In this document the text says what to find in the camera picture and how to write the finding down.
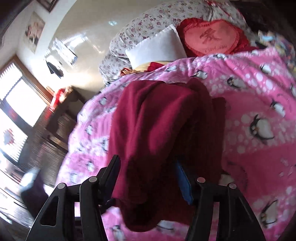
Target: white pillow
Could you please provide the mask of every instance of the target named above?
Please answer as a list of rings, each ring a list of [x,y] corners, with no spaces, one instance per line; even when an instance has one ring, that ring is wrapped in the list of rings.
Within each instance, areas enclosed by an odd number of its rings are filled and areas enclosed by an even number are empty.
[[[133,69],[155,61],[175,61],[187,58],[178,32],[173,24],[136,46],[126,50],[126,55]]]

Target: multicolored blanket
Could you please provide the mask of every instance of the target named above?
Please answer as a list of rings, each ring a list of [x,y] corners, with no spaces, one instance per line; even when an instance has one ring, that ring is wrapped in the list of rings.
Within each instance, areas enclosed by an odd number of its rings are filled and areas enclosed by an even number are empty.
[[[130,82],[186,83],[192,78],[202,81],[212,97],[226,99],[222,168],[245,195],[266,239],[276,240],[296,210],[296,89],[293,76],[273,47],[231,56],[180,59],[113,82],[78,114],[57,183],[81,183],[108,164],[112,114]],[[125,227],[117,208],[109,209],[102,218],[110,241],[184,240],[188,230],[182,224],[163,222],[149,232],[134,233]],[[217,223],[218,210],[211,240]]]

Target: heart-shaped pillow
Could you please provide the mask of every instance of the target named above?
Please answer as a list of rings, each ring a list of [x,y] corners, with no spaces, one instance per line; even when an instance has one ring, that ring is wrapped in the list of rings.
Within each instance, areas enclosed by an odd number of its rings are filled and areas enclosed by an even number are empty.
[[[189,57],[235,53],[249,44],[243,31],[225,20],[208,22],[188,18],[181,22],[177,31]]]

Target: window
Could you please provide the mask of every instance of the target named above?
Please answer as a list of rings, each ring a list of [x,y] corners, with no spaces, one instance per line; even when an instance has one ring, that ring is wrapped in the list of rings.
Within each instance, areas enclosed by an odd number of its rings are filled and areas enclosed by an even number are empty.
[[[0,151],[18,162],[22,148],[46,103],[12,63],[0,75]]]

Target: framed picture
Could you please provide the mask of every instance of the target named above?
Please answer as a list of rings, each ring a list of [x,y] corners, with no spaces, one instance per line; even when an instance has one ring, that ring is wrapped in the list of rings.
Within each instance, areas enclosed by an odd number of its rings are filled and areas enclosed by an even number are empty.
[[[59,0],[37,0],[47,11],[51,12]]]
[[[26,46],[33,52],[36,52],[38,41],[44,29],[45,22],[33,12],[30,21],[25,29],[23,40]]]

